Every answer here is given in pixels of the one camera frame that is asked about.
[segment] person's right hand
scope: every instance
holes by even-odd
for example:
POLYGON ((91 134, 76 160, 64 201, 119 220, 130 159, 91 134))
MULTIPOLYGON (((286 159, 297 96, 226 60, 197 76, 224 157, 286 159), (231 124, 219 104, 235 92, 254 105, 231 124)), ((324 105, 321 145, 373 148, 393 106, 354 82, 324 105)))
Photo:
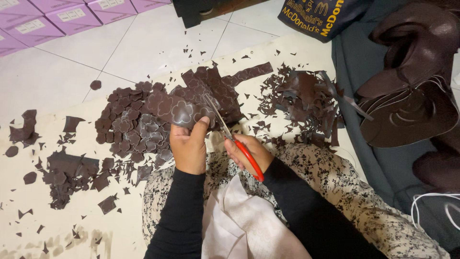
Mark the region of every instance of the person's right hand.
MULTIPOLYGON (((260 166, 262 172, 265 173, 275 157, 268 152, 268 150, 262 146, 262 143, 260 143, 254 136, 234 134, 233 138, 239 140, 246 147, 260 166)), ((246 168, 251 174, 257 175, 251 163, 233 141, 226 139, 224 146, 227 150, 227 154, 241 168, 241 170, 246 168)))

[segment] box label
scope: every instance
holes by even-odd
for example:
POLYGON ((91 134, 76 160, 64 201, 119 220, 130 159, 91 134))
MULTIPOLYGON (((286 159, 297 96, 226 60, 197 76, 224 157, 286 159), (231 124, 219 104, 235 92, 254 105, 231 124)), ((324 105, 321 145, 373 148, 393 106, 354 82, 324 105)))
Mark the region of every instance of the box label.
POLYGON ((117 5, 124 4, 125 0, 100 0, 98 4, 101 6, 102 10, 111 8, 117 5))
POLYGON ((22 34, 26 34, 43 27, 45 27, 45 25, 39 19, 36 19, 23 25, 17 26, 15 29, 17 29, 22 34))
POLYGON ((77 8, 71 11, 58 13, 57 16, 61 19, 61 21, 68 22, 68 21, 86 16, 86 14, 81 8, 77 8))
POLYGON ((19 5, 18 0, 0 0, 0 11, 19 5))

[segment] black sleeve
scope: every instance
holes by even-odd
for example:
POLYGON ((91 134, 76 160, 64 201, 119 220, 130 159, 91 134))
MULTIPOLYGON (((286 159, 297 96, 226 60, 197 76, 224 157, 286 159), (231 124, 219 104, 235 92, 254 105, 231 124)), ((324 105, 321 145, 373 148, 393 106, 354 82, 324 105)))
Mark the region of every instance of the black sleeve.
POLYGON ((263 183, 275 196, 289 229, 313 259, 386 258, 340 211, 278 158, 264 177, 263 183))
POLYGON ((205 174, 175 169, 173 182, 144 259, 200 258, 205 174))

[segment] lavender shoe box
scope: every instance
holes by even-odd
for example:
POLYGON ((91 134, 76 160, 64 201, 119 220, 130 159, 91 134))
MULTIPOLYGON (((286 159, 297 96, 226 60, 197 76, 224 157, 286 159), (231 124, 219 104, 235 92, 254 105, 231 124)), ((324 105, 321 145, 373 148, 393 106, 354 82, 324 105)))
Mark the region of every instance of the lavender shoe box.
POLYGON ((0 28, 37 19, 43 14, 27 0, 0 0, 0 28))
POLYGON ((0 57, 25 48, 28 48, 28 46, 0 30, 0 57))
POLYGON ((67 35, 102 26, 85 4, 47 13, 46 17, 67 35))
POLYGON ((131 0, 132 5, 136 8, 138 13, 142 13, 148 10, 155 9, 160 6, 170 4, 170 0, 131 0))
POLYGON ((137 14, 130 0, 97 0, 88 3, 88 7, 103 24, 109 24, 137 14))
POLYGON ((83 0, 30 0, 43 13, 54 12, 85 3, 83 0))
POLYGON ((64 33, 44 16, 10 26, 4 31, 29 47, 64 36, 64 33))

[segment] hand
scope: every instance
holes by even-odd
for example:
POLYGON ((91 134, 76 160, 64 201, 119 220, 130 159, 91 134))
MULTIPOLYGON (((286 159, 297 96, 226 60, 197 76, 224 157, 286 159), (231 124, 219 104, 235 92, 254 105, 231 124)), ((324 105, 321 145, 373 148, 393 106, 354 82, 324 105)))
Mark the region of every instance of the hand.
POLYGON ((189 129, 171 125, 169 142, 172 155, 176 160, 176 168, 192 175, 200 175, 206 171, 206 145, 204 138, 209 126, 209 118, 202 117, 189 129))
MULTIPOLYGON (((262 172, 265 173, 275 157, 270 152, 268 152, 268 150, 262 146, 262 143, 260 143, 259 140, 257 140, 254 136, 234 134, 233 137, 236 140, 239 140, 246 147, 246 149, 256 160, 257 164, 260 166, 262 172)), ((226 139, 224 146, 227 150, 228 156, 233 159, 233 161, 241 168, 241 170, 246 168, 251 174, 257 175, 251 163, 233 141, 226 139)))

